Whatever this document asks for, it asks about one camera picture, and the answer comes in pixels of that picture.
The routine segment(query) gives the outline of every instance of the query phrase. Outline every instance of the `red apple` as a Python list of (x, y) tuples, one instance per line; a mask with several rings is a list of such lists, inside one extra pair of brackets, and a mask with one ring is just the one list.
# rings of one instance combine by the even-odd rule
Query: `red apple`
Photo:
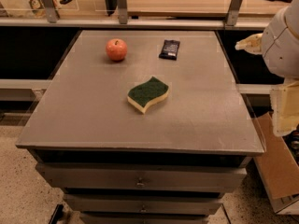
[(111, 39), (106, 43), (106, 53), (112, 61), (118, 62), (123, 60), (127, 50), (127, 44), (121, 39)]

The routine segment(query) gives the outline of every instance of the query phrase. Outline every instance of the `gray drawer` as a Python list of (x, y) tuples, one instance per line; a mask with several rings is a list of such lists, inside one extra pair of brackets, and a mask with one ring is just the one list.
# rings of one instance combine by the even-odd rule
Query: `gray drawer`
[(86, 214), (80, 218), (85, 224), (207, 224), (207, 217), (170, 215)]
[(36, 169), (54, 188), (152, 189), (232, 192), (245, 169), (125, 164), (39, 163)]
[(213, 215), (221, 207), (220, 199), (139, 196), (66, 194), (64, 200), (81, 212)]

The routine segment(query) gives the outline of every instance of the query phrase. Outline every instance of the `green sponge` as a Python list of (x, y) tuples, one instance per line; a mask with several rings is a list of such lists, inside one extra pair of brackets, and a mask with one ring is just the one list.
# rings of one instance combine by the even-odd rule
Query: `green sponge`
[(132, 88), (128, 93), (128, 102), (143, 114), (147, 109), (155, 105), (168, 96), (168, 86), (156, 77)]

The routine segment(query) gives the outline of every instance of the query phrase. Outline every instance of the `box flap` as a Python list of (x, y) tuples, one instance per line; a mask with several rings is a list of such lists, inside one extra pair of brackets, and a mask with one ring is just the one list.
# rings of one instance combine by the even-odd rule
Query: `box flap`
[(263, 183), (272, 199), (299, 193), (299, 167), (282, 137), (273, 135), (269, 113), (257, 118), (266, 143), (266, 152), (255, 158)]

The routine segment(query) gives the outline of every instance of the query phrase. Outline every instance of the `speckled floor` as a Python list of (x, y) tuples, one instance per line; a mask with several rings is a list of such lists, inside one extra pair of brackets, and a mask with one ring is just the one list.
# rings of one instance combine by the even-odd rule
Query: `speckled floor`
[[(64, 205), (65, 219), (58, 223), (83, 224), (79, 213), (63, 202), (63, 194), (53, 189), (35, 170), (36, 161), (27, 150), (17, 149), (21, 133), (18, 119), (0, 120), (0, 223), (44, 224), (57, 204)], [(297, 224), (299, 216), (275, 215), (254, 162), (248, 175), (233, 193), (224, 195), (223, 206), (209, 217), (210, 224)]]

